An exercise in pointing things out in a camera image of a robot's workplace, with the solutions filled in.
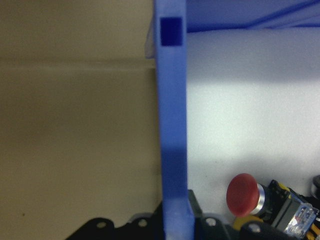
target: screw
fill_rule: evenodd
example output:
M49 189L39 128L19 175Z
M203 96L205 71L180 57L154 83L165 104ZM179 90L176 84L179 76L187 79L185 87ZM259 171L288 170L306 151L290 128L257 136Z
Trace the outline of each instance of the screw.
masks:
M140 228L145 228L148 225L148 222L145 219L141 219L139 220L138 225Z
M207 218L205 220L205 222L210 226L210 227L214 227L217 224L217 221L214 218Z
M249 227L249 229L251 230L251 232L253 232L253 233L260 233L260 232L261 232L260 227L259 227L257 224L255 224L255 223L249 224L248 227Z
M107 226L107 223L104 222L104 221L98 222L98 223L96 224L96 227L97 227L98 229L103 229L103 228L105 228L106 226Z

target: red button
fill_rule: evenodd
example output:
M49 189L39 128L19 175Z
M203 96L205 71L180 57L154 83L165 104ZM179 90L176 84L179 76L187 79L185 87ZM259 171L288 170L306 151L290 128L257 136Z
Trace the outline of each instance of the red button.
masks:
M245 217L254 210L259 201L257 181L247 173L235 176L226 191L226 204L236 217Z

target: electrical component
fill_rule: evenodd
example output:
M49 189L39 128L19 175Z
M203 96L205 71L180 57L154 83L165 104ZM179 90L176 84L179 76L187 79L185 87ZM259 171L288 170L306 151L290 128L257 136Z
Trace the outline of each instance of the electrical component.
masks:
M239 174L228 186L226 202L238 218L253 215L289 236L307 240L319 238L320 229L314 223L318 224L316 219L320 211L304 196L276 180L266 187L247 173Z

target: black plastic part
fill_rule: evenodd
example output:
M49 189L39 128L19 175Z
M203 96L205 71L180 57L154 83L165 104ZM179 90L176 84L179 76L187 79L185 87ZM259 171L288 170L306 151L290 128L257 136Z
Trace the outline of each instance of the black plastic part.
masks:
M312 179L312 195L320 200L320 175Z
M266 215L262 216L262 219L271 225L289 198L290 192L282 189L276 180L270 182L268 189L270 191L270 202L267 206Z
M259 221L251 221L244 224L240 230L239 240L297 240L269 224Z
M271 227L267 223L255 222L261 232L252 232L247 224L240 234L217 215L203 214L192 190L188 192L190 206L194 213L194 240L297 240ZM164 240L162 205L153 214L139 214L122 227L105 218L94 218L66 240Z
M115 228L114 223L105 218L94 218L85 223L66 240L163 240L162 205L154 214L134 219L124 226Z

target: black bracket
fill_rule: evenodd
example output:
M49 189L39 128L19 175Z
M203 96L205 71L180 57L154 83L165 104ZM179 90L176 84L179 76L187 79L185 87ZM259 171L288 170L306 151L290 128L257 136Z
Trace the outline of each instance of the black bracket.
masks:
M195 217L194 240L297 240L263 222L248 222L234 230L217 214L205 214L192 190L189 201ZM94 218L66 240L164 240L162 205L154 213L134 215L125 225L115 228L106 218Z

